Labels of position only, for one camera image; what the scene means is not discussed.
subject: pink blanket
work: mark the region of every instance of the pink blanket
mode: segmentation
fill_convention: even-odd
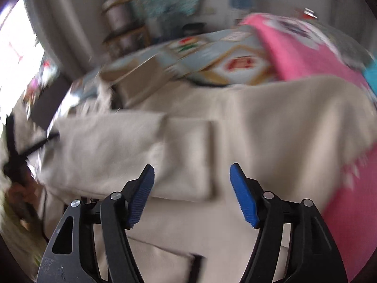
[[[257,29],[279,79],[291,81],[331,74],[368,89],[362,74],[348,68],[338,50],[314,26],[269,14],[250,15],[241,24]],[[377,247],[377,145],[355,163],[344,167],[343,181],[344,186],[335,194],[323,217],[351,281]]]

